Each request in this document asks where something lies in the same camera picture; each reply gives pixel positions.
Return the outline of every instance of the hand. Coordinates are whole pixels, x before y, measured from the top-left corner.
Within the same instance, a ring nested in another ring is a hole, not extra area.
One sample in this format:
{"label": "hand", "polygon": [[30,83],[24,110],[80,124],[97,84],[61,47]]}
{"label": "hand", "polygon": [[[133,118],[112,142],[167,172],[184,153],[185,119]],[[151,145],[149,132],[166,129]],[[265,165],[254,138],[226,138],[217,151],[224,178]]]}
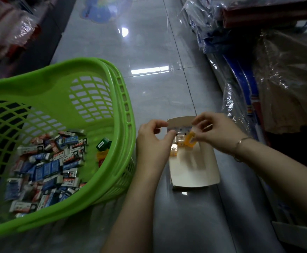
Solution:
{"label": "hand", "polygon": [[136,140],[137,170],[145,173],[159,173],[161,175],[170,156],[171,145],[176,131],[169,131],[164,139],[159,140],[155,134],[161,127],[167,127],[168,122],[151,120],[142,124]]}
{"label": "hand", "polygon": [[204,112],[198,115],[192,124],[201,130],[196,132],[196,140],[209,143],[230,155],[235,155],[237,143],[247,137],[225,114]]}

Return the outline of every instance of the left forearm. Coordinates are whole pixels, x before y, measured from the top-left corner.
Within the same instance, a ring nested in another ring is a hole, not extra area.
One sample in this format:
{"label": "left forearm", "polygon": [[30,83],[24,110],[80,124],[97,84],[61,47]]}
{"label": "left forearm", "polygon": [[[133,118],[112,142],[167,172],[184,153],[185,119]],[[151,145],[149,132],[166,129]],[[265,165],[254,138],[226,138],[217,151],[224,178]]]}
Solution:
{"label": "left forearm", "polygon": [[160,174],[135,173],[121,213],[101,252],[150,252],[155,193]]}

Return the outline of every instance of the pile of erasers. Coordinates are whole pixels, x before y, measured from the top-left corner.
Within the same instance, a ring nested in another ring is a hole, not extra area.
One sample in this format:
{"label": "pile of erasers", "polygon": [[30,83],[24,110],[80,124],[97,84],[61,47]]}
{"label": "pile of erasers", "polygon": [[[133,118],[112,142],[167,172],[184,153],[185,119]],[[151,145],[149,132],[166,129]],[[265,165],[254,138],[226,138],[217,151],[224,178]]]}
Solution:
{"label": "pile of erasers", "polygon": [[20,157],[6,183],[5,200],[12,200],[9,212],[23,217],[81,189],[86,182],[81,183],[78,167],[84,165],[87,146],[83,129],[49,132],[33,138],[31,146],[19,146]]}

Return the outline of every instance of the right forearm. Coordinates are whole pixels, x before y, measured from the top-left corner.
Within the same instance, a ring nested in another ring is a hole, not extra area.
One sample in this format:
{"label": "right forearm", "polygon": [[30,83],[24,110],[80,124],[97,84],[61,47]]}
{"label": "right forearm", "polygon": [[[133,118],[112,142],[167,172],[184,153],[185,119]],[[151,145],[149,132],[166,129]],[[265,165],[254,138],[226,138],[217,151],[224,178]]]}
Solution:
{"label": "right forearm", "polygon": [[255,140],[245,140],[237,155],[252,167],[307,222],[307,167]]}

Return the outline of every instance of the right hand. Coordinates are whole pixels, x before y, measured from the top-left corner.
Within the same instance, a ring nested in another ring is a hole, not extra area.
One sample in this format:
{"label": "right hand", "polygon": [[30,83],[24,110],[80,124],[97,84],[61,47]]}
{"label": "right hand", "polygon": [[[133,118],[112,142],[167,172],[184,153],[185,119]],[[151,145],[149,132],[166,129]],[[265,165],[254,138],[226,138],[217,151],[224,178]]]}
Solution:
{"label": "right hand", "polygon": [[[248,137],[231,119],[221,113],[204,112],[198,115],[192,124],[200,129],[196,132],[197,141],[209,143],[219,151],[230,155],[235,155],[237,143]],[[206,131],[206,127],[211,124],[210,130]]]}

